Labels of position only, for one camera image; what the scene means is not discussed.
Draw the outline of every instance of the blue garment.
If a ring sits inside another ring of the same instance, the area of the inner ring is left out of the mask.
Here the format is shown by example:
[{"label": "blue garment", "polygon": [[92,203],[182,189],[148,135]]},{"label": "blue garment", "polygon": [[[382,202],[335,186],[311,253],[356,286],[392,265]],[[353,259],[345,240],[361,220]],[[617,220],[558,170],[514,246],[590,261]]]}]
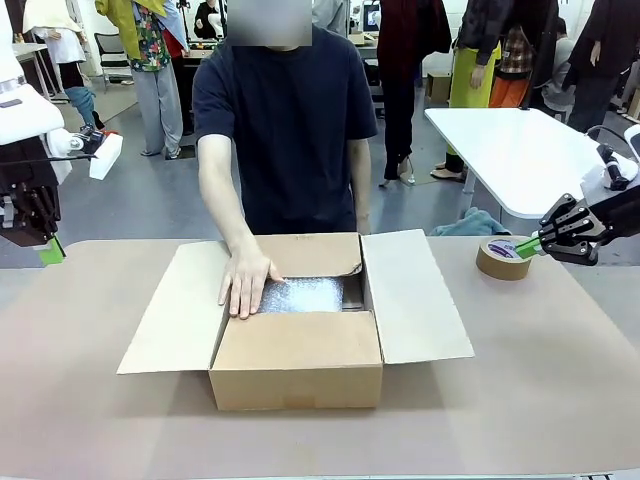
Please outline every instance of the blue garment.
[{"label": "blue garment", "polygon": [[225,42],[196,73],[196,136],[235,141],[254,234],[355,231],[347,142],[376,135],[373,102],[356,47],[312,32],[286,52]]},{"label": "blue garment", "polygon": [[484,210],[472,207],[464,218],[453,225],[436,227],[429,235],[432,237],[487,237],[491,235],[509,234],[497,220]]},{"label": "blue garment", "polygon": [[[138,11],[138,4],[136,2],[131,2],[133,6],[133,17],[136,22],[140,22],[140,12]],[[187,43],[187,33],[184,31],[184,23],[182,22],[182,16],[178,11],[178,7],[173,0],[165,0],[164,9],[167,14],[166,17],[162,15],[158,15],[154,13],[158,22],[160,22],[160,26],[163,30],[169,30],[169,33],[173,35],[173,37],[180,42],[182,48],[186,51],[189,51],[189,44]]]},{"label": "blue garment", "polygon": [[87,87],[65,88],[64,93],[69,97],[71,105],[73,105],[82,116],[84,124],[93,125],[95,127],[96,121],[93,118],[93,111],[95,110],[93,97],[95,97],[96,94]]}]

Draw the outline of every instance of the white box flap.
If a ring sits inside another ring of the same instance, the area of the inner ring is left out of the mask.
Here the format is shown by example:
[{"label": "white box flap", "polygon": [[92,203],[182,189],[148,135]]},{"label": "white box flap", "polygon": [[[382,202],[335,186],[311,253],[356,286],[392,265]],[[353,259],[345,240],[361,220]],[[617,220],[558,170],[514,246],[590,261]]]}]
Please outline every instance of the white box flap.
[{"label": "white box flap", "polygon": [[362,251],[384,363],[474,356],[422,230],[362,237]]},{"label": "white box flap", "polygon": [[224,326],[223,243],[181,245],[158,284],[118,374],[209,370]]}]

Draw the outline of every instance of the navy blue t-shirt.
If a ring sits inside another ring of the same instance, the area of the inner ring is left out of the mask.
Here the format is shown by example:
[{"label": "navy blue t-shirt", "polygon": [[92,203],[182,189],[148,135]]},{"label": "navy blue t-shirt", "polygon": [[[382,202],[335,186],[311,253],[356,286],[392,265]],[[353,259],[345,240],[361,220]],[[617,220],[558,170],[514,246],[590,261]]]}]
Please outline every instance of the navy blue t-shirt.
[{"label": "navy blue t-shirt", "polygon": [[195,77],[197,137],[235,141],[254,234],[356,227],[347,141],[376,135],[371,94],[351,42],[312,38],[290,52],[223,45]]}]

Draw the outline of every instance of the hand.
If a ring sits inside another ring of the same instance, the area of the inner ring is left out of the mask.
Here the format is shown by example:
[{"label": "hand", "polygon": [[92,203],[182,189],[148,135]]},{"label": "hand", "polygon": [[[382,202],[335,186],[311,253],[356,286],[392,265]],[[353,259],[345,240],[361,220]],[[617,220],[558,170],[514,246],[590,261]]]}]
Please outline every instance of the hand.
[{"label": "hand", "polygon": [[596,63],[600,61],[600,51],[602,50],[602,44],[600,42],[596,42],[593,44],[593,48],[591,49],[591,65],[594,67]]},{"label": "hand", "polygon": [[482,82],[484,82],[484,76],[486,72],[486,65],[476,65],[474,67],[473,73],[471,74],[471,88],[477,90],[482,86]]},{"label": "hand", "polygon": [[369,215],[358,217],[358,233],[360,235],[371,235],[371,224],[369,223]]},{"label": "hand", "polygon": [[262,253],[252,238],[232,253],[222,280],[218,303],[224,305],[231,290],[229,314],[247,319],[260,308],[264,282],[268,276],[276,282],[284,282],[274,263]]}]

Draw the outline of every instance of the tape label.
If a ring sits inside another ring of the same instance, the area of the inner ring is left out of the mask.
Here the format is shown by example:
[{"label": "tape label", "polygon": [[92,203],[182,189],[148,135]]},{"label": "tape label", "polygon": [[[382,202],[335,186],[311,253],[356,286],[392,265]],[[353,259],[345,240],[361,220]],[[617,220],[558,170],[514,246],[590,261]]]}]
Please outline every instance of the tape label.
[{"label": "tape label", "polygon": [[516,245],[510,240],[492,240],[487,245],[489,251],[494,255],[502,258],[512,258],[521,260],[522,258],[516,252]]}]

